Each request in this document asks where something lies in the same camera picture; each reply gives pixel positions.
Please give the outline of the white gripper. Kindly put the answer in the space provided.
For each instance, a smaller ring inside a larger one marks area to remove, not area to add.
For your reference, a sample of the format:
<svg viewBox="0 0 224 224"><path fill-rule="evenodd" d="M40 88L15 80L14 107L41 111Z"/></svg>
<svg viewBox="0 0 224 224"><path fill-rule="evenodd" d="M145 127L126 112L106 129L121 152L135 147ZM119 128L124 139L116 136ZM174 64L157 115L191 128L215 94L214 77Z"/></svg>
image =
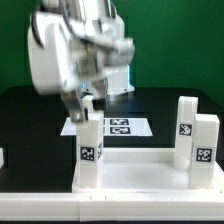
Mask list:
<svg viewBox="0 0 224 224"><path fill-rule="evenodd" d="M73 123L88 120L81 93L90 84L93 108L107 108L107 57L110 36L96 21L70 19L65 14L34 11L27 36L32 82L39 94L61 94Z"/></svg>

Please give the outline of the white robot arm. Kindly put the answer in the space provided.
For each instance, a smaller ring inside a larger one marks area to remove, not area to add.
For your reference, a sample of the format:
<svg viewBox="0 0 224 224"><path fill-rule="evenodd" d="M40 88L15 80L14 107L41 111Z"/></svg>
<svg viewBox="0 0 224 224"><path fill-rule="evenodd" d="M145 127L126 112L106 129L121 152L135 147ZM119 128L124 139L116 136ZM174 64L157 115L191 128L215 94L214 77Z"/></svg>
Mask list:
<svg viewBox="0 0 224 224"><path fill-rule="evenodd" d="M74 123L88 119L82 86L93 95L93 108L105 109L110 79L135 53L111 0L40 0L27 42L33 86L41 95L60 95Z"/></svg>

